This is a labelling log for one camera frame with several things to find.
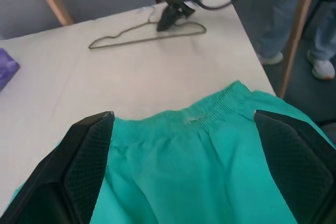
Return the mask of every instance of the wire hanger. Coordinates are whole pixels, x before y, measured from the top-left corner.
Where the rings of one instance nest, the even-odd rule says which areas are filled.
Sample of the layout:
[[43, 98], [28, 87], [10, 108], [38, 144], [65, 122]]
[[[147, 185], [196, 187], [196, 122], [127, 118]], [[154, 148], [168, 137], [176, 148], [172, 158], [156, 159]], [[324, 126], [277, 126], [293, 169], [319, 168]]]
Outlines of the wire hanger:
[[[111, 47], [117, 47], [117, 46], [137, 44], [137, 43], [142, 43], [142, 42], [147, 42], [147, 41], [163, 40], [163, 39], [170, 39], [170, 38], [176, 38], [176, 37], [194, 36], [194, 35], [200, 35], [200, 34], [205, 34], [206, 33], [206, 27], [205, 26], [203, 26], [202, 24], [197, 23], [197, 22], [188, 21], [188, 22], [184, 22], [180, 25], [175, 24], [175, 26], [176, 27], [183, 27], [183, 26], [187, 26], [187, 25], [194, 25], [194, 26], [198, 26], [198, 27], [202, 28], [202, 30], [201, 31], [196, 31], [196, 32], [193, 32], [193, 33], [188, 33], [188, 34], [173, 34], [173, 35], [166, 35], [166, 36], [161, 36], [161, 37], [153, 37], [153, 38], [148, 38], [148, 39], [138, 39], [138, 40], [132, 40], [132, 41], [127, 41], [127, 42], [115, 43], [115, 44], [95, 46], [95, 44], [97, 44], [98, 42], [104, 41], [106, 39], [117, 39], [117, 38], [121, 37], [123, 34], [128, 33], [129, 31], [133, 31], [133, 30], [139, 29], [139, 28], [147, 26], [147, 25], [157, 25], [158, 22], [151, 21], [151, 17], [154, 15], [156, 9], [155, 9], [154, 6], [150, 6], [150, 7], [153, 8], [153, 11], [150, 13], [147, 22], [139, 24], [137, 26], [130, 27], [130, 28], [124, 30], [124, 31], [121, 31], [119, 34], [117, 34], [115, 36], [104, 36], [104, 37], [101, 37], [99, 39], [96, 39], [95, 41], [93, 41], [89, 45], [89, 49], [93, 50], [93, 49], [111, 48]], [[148, 8], [148, 7], [142, 7], [138, 11], [138, 13], [141, 10], [144, 10], [146, 8]]]

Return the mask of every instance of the sneaker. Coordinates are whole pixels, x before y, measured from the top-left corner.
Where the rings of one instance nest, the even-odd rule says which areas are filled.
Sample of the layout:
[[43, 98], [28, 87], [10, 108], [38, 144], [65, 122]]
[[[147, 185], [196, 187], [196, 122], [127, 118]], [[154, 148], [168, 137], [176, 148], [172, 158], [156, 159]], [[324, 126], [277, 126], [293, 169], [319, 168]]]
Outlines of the sneaker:
[[260, 64], [263, 66], [278, 64], [282, 62], [284, 58], [281, 52], [278, 52], [273, 58], [263, 58], [262, 56], [258, 54], [257, 54], [257, 57], [260, 61]]
[[316, 59], [310, 50], [307, 53], [309, 62], [313, 65], [313, 75], [320, 80], [331, 80], [335, 77], [335, 69], [329, 60]]

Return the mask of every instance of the wooden stand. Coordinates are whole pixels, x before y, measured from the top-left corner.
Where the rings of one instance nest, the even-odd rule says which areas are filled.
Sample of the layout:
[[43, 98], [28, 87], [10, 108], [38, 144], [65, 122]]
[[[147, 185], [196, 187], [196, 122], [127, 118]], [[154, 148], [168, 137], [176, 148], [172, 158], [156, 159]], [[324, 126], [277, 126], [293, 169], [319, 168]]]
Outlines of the wooden stand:
[[298, 0], [292, 30], [290, 32], [285, 57], [283, 59], [284, 61], [282, 64], [281, 83], [277, 92], [278, 96], [282, 99], [284, 98], [286, 93], [286, 88], [290, 78], [290, 73], [292, 70], [296, 51], [298, 49], [310, 3], [311, 0]]
[[50, 8], [52, 9], [52, 11], [54, 11], [56, 17], [63, 26], [69, 26], [74, 23], [61, 0], [46, 1], [48, 2]]

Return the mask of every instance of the jeans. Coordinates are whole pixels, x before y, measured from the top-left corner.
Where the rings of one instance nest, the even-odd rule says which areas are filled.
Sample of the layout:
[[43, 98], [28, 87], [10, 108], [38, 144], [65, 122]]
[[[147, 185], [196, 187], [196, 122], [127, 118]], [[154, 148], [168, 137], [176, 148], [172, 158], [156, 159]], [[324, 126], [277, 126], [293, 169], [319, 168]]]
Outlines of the jeans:
[[[285, 47], [297, 1], [275, 0], [271, 22], [258, 41], [257, 53], [263, 58], [272, 58]], [[331, 5], [317, 28], [310, 49], [312, 55], [320, 60], [329, 60], [336, 53], [336, 3]]]

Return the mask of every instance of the teal pants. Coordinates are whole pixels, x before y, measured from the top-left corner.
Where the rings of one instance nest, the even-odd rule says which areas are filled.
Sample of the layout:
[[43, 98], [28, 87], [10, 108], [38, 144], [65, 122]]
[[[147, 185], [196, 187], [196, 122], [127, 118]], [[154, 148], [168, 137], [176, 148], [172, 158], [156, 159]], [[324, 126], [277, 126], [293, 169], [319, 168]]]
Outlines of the teal pants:
[[91, 224], [296, 223], [269, 172], [257, 109], [309, 122], [325, 137], [299, 110], [240, 82], [181, 111], [116, 119]]

